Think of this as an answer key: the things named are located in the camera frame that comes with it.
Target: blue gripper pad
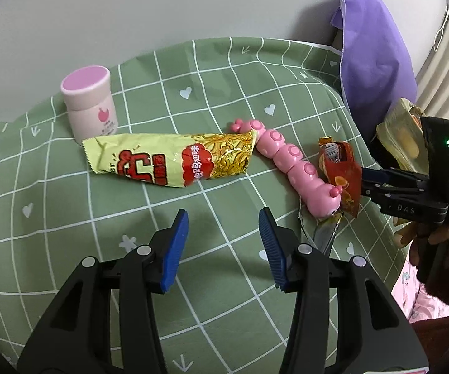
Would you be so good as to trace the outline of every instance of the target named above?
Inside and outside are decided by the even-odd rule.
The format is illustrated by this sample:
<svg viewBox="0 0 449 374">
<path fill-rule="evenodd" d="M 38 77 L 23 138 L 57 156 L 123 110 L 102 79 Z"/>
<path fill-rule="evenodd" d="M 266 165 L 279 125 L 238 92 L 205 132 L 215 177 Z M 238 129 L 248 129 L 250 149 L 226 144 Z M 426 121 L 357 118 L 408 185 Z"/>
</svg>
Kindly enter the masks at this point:
<svg viewBox="0 0 449 374">
<path fill-rule="evenodd" d="M 288 283 L 287 260 L 273 226 L 273 223 L 276 225 L 276 222 L 274 218 L 272 219 L 272 215 L 268 217 L 268 213 L 271 214 L 269 209 L 266 210 L 265 208 L 259 211 L 259 233 L 268 256 L 269 268 L 273 274 L 275 284 L 285 291 Z"/>
<path fill-rule="evenodd" d="M 163 273 L 160 280 L 160 288 L 164 293 L 174 284 L 186 237 L 188 237 L 189 220 L 188 213 L 184 209 L 179 210 L 170 229 L 173 231 L 173 237 L 163 258 Z"/>
</svg>

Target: snack bag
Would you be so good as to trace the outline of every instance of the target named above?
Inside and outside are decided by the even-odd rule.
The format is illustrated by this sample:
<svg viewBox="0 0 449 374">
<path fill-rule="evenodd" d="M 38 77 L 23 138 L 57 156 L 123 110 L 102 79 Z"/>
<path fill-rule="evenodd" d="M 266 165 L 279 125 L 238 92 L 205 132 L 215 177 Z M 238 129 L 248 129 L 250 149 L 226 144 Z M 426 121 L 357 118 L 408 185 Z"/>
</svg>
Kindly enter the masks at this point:
<svg viewBox="0 0 449 374">
<path fill-rule="evenodd" d="M 330 184 L 341 185 L 341 207 L 357 218 L 361 197 L 361 166 L 355 161 L 352 146 L 347 142 L 334 142 L 323 137 L 320 145 L 320 169 Z"/>
<path fill-rule="evenodd" d="M 397 160 L 402 170 L 429 174 L 429 155 L 425 147 L 420 119 L 423 111 L 405 98 L 400 98 L 393 110 L 376 127 L 382 146 Z M 394 226 L 409 222 L 393 219 Z"/>
<path fill-rule="evenodd" d="M 157 185 L 186 187 L 200 178 L 245 173 L 257 132 L 240 135 L 137 133 L 83 141 L 95 173 L 115 173 Z"/>
</svg>

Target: pink toy segment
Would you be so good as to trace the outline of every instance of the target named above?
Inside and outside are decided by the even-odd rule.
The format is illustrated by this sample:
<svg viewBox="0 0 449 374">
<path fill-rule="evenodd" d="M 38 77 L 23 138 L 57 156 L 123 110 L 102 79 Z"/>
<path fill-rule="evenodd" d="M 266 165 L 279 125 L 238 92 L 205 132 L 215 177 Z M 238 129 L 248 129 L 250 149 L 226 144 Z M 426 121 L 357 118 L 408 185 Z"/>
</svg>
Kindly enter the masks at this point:
<svg viewBox="0 0 449 374">
<path fill-rule="evenodd" d="M 306 203 L 315 218 L 327 218 L 341 205 L 342 187 L 325 183 L 318 177 L 316 167 L 302 160 L 300 149 L 285 143 L 285 138 L 275 130 L 266 130 L 257 119 L 243 121 L 237 119 L 231 126 L 233 132 L 246 133 L 252 129 L 259 132 L 256 148 L 261 155 L 273 159 L 276 167 L 285 173 L 292 187 Z"/>
<path fill-rule="evenodd" d="M 288 171 L 302 159 L 302 152 L 297 146 L 288 143 L 278 150 L 273 157 L 273 162 L 280 171 L 287 174 Z"/>
<path fill-rule="evenodd" d="M 285 146 L 285 138 L 281 133 L 272 129 L 264 131 L 256 143 L 259 153 L 268 159 L 273 159 L 282 146 Z"/>
</svg>

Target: pink jar lid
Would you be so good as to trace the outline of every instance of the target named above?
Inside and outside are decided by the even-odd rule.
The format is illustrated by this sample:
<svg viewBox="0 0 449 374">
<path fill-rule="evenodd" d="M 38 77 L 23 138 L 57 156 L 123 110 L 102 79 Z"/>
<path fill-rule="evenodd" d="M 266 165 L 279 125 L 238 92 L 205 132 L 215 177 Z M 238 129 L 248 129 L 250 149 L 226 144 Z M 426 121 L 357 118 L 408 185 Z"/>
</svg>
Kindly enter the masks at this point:
<svg viewBox="0 0 449 374">
<path fill-rule="evenodd" d="M 94 107 L 111 94 L 110 71 L 104 66 L 87 66 L 73 71 L 60 85 L 69 111 Z"/>
</svg>

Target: purple cloth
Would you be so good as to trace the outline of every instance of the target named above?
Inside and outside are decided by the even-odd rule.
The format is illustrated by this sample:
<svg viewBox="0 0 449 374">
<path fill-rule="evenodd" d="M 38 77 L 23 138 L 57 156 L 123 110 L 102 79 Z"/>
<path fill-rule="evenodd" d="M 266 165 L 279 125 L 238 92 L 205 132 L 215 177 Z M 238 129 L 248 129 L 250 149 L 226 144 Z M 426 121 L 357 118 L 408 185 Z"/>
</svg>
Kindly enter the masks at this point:
<svg viewBox="0 0 449 374">
<path fill-rule="evenodd" d="M 342 92 L 369 142 L 397 99 L 416 102 L 411 58 L 382 0 L 341 0 L 331 24 L 343 30 Z"/>
</svg>

